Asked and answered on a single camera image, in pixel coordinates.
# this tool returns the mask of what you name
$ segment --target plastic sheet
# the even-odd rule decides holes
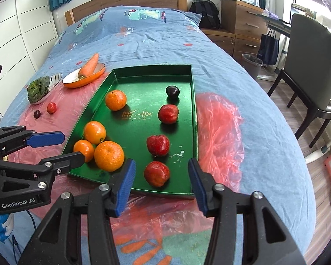
[[[96,82],[79,89],[66,89],[57,85],[49,98],[40,105],[30,105],[22,114],[20,125],[37,132],[61,130],[66,143],[75,123],[97,90],[104,74]],[[57,112],[49,115],[49,102],[57,104]],[[237,107],[224,97],[213,93],[196,95],[198,118],[199,163],[202,169],[212,173],[216,182],[239,190],[241,172],[239,165],[244,158],[239,125],[241,117]],[[33,112],[41,111],[41,117],[34,119]],[[45,148],[26,147],[9,156],[9,161],[35,164],[42,158],[61,154],[63,146]],[[83,179],[63,175],[56,177],[51,193],[52,203],[62,192],[73,195],[84,194],[96,188],[97,184]],[[44,217],[51,204],[32,210]],[[126,210],[120,218],[112,219],[114,238],[154,239],[178,233],[194,233],[210,229],[213,221],[203,217],[195,200],[179,200],[137,196],[132,194]],[[87,234],[86,217],[82,219],[82,234]]]

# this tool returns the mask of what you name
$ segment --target bed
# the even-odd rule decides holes
[[[69,27],[61,33],[47,60],[30,81],[57,70],[65,77],[96,51],[100,53],[100,62],[107,65],[107,71],[145,64],[191,64],[196,94],[214,93],[225,97],[237,106],[243,119],[240,131],[244,160],[240,164],[239,191],[246,194],[262,191],[304,253],[313,236],[316,205],[298,142],[267,94],[232,57],[200,31],[200,17],[182,11],[186,9],[187,0],[92,0],[71,9],[65,13]],[[24,119],[23,116],[29,114],[28,106],[26,89],[22,89],[0,126],[26,120],[27,128],[43,131],[34,120]],[[59,123],[63,121],[61,116],[45,127],[45,131],[59,130]],[[61,149],[46,150],[46,153],[60,154]],[[25,213],[17,213],[15,218],[14,233],[24,247],[33,228]],[[237,235],[236,264],[241,264],[241,224]],[[169,235],[163,238],[163,244],[149,263],[145,259],[140,264],[158,264],[163,260],[168,263],[162,264],[202,264],[209,237],[209,230]],[[139,250],[128,254],[121,249],[122,245],[117,245],[121,264],[132,264],[147,256],[155,242],[148,240]],[[84,262],[88,264],[86,238],[82,239],[82,248]],[[0,250],[14,264],[12,247],[0,244]]]

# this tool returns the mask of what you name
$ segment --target white wardrobe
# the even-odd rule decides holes
[[[0,117],[58,38],[48,0],[0,2]]]

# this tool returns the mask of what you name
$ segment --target black chair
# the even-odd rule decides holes
[[[303,123],[295,133],[297,139],[314,119],[325,119],[309,145],[312,148],[331,120],[331,33],[318,21],[300,14],[292,16],[285,67],[267,93],[268,96],[271,96],[281,79],[294,91],[287,107],[298,96],[308,108]]]

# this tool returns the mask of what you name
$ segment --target red apple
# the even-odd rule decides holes
[[[144,177],[151,186],[162,187],[170,178],[170,170],[164,163],[152,161],[146,166]]]
[[[165,104],[158,112],[158,119],[164,124],[175,124],[178,120],[179,109],[173,104]]]
[[[164,135],[151,135],[146,140],[147,149],[153,156],[167,155],[170,147],[169,139]]]
[[[49,114],[53,114],[54,112],[56,112],[56,103],[54,103],[54,102],[48,103],[47,112]]]

